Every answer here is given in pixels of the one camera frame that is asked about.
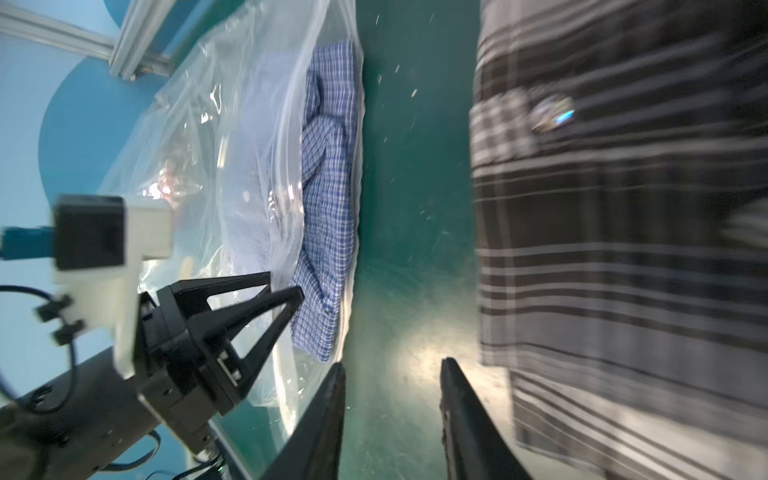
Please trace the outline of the blue checked shirt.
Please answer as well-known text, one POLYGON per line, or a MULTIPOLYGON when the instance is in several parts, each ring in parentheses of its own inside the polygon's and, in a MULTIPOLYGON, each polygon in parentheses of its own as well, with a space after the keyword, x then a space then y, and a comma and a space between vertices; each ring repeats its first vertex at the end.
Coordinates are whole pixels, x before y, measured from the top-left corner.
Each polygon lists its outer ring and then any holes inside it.
POLYGON ((327 362, 338 334, 355 244, 352 167, 360 84, 352 41, 317 47, 307 70, 301 137, 304 232, 292 283, 304 301, 291 325, 295 347, 327 362))

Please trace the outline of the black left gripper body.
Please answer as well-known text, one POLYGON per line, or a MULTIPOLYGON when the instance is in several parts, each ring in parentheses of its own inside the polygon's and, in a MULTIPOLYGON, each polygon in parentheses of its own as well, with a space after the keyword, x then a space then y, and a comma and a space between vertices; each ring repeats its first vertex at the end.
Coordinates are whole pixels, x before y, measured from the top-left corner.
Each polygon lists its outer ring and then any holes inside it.
POLYGON ((191 337, 191 317, 163 309, 148 292, 139 295, 134 386, 145 408, 188 450, 199 453, 216 439, 209 420, 226 415, 246 397, 225 397, 191 337))

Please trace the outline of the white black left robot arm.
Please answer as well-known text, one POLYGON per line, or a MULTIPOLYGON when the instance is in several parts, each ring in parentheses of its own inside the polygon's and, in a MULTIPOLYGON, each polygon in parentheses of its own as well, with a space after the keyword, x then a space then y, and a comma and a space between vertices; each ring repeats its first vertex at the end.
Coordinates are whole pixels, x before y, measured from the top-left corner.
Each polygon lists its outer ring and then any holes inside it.
POLYGON ((1 411, 5 479, 86 479, 133 469, 121 456, 165 425, 215 478, 230 454, 211 427, 238 406, 304 294, 274 291, 268 273, 185 280, 138 300, 134 375, 104 351, 1 411))

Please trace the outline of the clear plastic vacuum bag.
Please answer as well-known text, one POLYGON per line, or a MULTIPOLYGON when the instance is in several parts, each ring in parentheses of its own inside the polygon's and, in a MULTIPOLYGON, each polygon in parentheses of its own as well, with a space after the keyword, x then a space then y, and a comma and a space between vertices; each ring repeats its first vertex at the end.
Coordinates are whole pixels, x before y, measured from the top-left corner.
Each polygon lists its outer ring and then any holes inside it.
POLYGON ((314 50, 350 40, 360 101, 352 167, 355 244, 336 343, 327 362, 293 345, 291 325, 247 394, 293 433, 330 366, 342 357, 359 252, 363 166, 363 49, 352 1, 245 1, 198 39, 140 117, 102 189, 164 199, 174 251, 146 264, 143 290, 182 279, 267 271, 294 285, 304 232, 301 137, 314 50))

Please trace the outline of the dark plaid shirt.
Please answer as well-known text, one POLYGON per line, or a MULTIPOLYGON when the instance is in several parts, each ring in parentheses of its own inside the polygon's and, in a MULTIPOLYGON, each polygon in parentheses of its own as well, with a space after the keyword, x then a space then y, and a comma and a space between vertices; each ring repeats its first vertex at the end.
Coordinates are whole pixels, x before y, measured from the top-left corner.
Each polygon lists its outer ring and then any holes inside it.
POLYGON ((767 5, 485 1, 480 356, 522 449, 767 475, 767 5))

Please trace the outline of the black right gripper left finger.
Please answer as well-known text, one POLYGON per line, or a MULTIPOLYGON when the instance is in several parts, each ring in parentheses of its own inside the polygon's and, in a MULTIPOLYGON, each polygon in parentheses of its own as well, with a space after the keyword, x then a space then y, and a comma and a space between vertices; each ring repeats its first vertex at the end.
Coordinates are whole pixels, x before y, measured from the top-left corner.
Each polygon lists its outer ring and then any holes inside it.
POLYGON ((337 479, 343 442, 346 372, 334 363, 295 431, 262 479, 337 479))

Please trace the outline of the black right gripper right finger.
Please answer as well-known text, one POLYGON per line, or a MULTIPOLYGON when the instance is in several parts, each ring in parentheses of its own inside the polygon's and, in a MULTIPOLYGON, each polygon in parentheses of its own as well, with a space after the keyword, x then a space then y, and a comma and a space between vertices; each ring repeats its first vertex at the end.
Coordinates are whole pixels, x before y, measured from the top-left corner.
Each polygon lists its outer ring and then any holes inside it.
POLYGON ((452 357, 441 362, 440 387, 447 478, 530 480, 452 357))

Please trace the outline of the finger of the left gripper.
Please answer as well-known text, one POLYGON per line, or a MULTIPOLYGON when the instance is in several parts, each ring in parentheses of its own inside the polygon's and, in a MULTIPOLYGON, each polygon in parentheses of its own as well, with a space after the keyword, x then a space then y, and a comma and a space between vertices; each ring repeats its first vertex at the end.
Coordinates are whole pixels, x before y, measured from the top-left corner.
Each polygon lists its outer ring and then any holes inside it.
POLYGON ((184 318, 210 311, 212 296, 237 292, 269 284, 269 272, 250 273, 216 278, 180 280, 157 291, 159 306, 177 311, 184 318))
POLYGON ((247 396, 303 300, 293 286, 191 317, 191 337, 226 398, 247 396))

